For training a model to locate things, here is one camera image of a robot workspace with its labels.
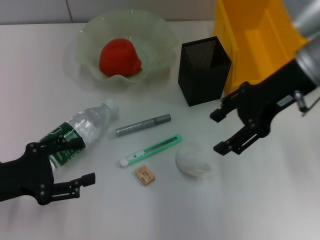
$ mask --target small wooden block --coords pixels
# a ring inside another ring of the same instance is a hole
[[[152,171],[149,168],[147,168],[146,165],[139,167],[135,171],[135,175],[138,177],[138,179],[140,179],[140,181],[144,185],[148,185],[152,183],[154,180],[156,180],[155,175],[152,173]]]

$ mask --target black mesh pen holder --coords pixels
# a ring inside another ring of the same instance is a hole
[[[182,44],[178,83],[188,105],[220,99],[230,67],[216,36]]]

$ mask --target plastic water bottle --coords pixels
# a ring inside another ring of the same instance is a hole
[[[112,99],[107,99],[101,106],[87,108],[78,112],[70,120],[65,121],[55,130],[50,132],[47,137],[56,137],[63,135],[69,141],[70,139],[82,137],[85,148],[93,145],[95,141],[107,130],[109,123],[119,112],[119,107]],[[52,171],[66,164],[77,153],[83,149],[66,150],[57,152],[49,156]]]

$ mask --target white cotton ball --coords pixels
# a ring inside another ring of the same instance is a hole
[[[199,145],[195,142],[183,144],[175,155],[178,168],[191,176],[201,177],[211,171],[211,166],[203,157]]]

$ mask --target white table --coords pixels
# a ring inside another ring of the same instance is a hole
[[[181,43],[210,37],[212,22],[170,22]],[[272,122],[271,134],[243,154],[212,147],[242,126],[237,113],[209,119],[219,101],[188,107],[178,86],[180,47],[170,76],[128,88],[92,81],[74,60],[83,24],[0,26],[1,161],[18,158],[74,113],[114,98],[117,128],[171,114],[172,121],[112,141],[65,165],[55,182],[95,172],[79,199],[40,206],[29,196],[0,202],[4,240],[318,240],[320,238],[320,104],[301,118],[292,105]],[[310,104],[320,91],[307,97]],[[129,168],[116,161],[180,133],[197,141],[213,171],[191,179],[176,167],[178,145]],[[142,186],[134,170],[155,173]]]

